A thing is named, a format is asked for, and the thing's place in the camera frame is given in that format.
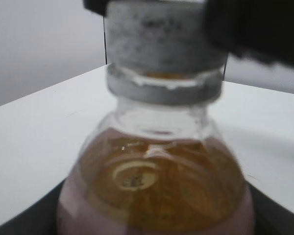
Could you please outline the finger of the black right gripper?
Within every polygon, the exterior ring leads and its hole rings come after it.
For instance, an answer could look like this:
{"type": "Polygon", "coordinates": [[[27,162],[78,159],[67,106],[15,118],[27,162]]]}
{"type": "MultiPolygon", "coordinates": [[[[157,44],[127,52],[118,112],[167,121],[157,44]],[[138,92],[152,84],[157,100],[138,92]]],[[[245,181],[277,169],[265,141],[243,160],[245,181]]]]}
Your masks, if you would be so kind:
{"type": "Polygon", "coordinates": [[[105,17],[109,2],[110,0],[83,0],[83,6],[86,10],[105,17]]]}
{"type": "Polygon", "coordinates": [[[239,58],[294,68],[294,0],[208,0],[204,28],[239,58]]]}

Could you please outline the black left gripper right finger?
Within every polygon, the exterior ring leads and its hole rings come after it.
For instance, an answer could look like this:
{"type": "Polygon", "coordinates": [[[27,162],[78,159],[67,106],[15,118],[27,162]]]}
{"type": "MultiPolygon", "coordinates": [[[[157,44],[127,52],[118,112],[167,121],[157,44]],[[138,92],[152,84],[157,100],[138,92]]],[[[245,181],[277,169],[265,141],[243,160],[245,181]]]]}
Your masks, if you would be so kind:
{"type": "Polygon", "coordinates": [[[248,183],[254,208],[256,235],[294,235],[294,213],[248,183]]]}

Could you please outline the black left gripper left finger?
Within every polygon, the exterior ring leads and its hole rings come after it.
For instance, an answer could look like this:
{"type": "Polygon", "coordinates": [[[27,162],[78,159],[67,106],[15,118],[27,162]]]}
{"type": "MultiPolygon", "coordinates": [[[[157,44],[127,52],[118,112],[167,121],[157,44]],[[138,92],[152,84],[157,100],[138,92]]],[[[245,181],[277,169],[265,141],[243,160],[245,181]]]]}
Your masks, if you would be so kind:
{"type": "Polygon", "coordinates": [[[56,235],[56,210],[64,182],[39,201],[0,225],[0,235],[56,235]]]}

